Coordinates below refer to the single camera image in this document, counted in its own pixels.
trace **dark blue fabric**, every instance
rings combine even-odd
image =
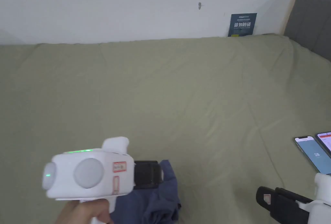
[[[172,224],[178,220],[181,208],[177,191],[177,179],[168,160],[160,166],[164,181],[158,188],[134,190],[117,197],[111,219],[115,224]]]

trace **green led light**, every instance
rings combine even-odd
[[[71,152],[67,152],[67,153],[81,153],[81,152],[91,152],[91,151],[93,151],[93,149],[86,149],[86,150],[71,151]]]

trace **red label sticker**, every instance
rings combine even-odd
[[[120,192],[120,177],[115,176],[112,178],[112,194],[118,195]]]
[[[267,205],[271,205],[271,195],[263,194],[263,200],[267,203]]]
[[[126,171],[126,162],[114,162],[112,164],[112,171],[113,172]]]

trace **poster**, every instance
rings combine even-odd
[[[228,37],[252,35],[257,13],[232,14]]]

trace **smartphone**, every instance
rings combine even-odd
[[[318,133],[316,138],[321,144],[321,146],[326,150],[328,155],[331,155],[331,132],[328,133]]]
[[[294,140],[320,173],[331,174],[331,158],[312,136],[298,137]]]

